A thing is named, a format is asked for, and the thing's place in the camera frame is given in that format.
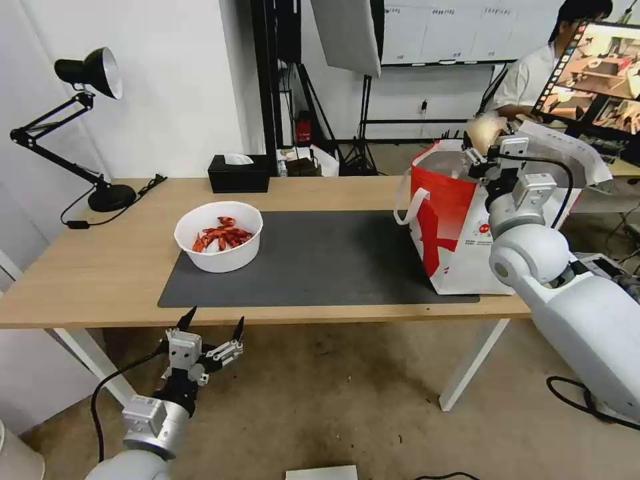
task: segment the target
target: computer screen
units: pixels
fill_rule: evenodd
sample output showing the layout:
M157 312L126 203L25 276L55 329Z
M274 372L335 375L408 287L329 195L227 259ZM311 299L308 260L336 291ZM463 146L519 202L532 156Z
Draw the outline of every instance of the computer screen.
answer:
M640 132L640 27L581 23L533 108L611 139Z

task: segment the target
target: red fire extinguisher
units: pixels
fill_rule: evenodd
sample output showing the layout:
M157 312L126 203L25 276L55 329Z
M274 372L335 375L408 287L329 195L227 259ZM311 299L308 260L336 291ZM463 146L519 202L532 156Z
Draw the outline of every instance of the red fire extinguisher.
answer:
M295 122L295 143L301 147L311 144L311 116L307 110L302 110Z

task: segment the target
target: lamp base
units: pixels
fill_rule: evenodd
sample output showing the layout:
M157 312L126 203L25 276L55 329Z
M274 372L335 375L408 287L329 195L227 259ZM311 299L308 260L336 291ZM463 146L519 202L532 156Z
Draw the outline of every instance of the lamp base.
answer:
M98 185L89 196L89 208L98 212L121 210L130 206L136 197L135 190L128 185Z

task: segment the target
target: person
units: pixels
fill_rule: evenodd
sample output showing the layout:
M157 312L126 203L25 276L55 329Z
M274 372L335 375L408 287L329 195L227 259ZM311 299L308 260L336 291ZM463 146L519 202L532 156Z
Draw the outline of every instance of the person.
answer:
M611 0L565 0L558 11L549 43L514 63L488 105L510 120L531 109L544 90L551 72L565 48L571 42L578 23L583 20L604 20L613 10Z

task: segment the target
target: white table leg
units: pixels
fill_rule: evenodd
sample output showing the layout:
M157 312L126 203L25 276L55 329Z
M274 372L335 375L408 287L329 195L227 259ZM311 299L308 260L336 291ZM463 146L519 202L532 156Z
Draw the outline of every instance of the white table leg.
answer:
M439 397L440 408L443 411L450 411L458 400L462 392L480 368L495 342L507 327L509 319L490 321L480 330L476 336L471 349L465 358L458 364L454 374L449 379L445 389Z
M55 332L87 368L98 377L98 380L103 380L117 370L100 345L85 329L56 328ZM122 405L128 403L135 395L135 390L122 375L110 380L106 387Z

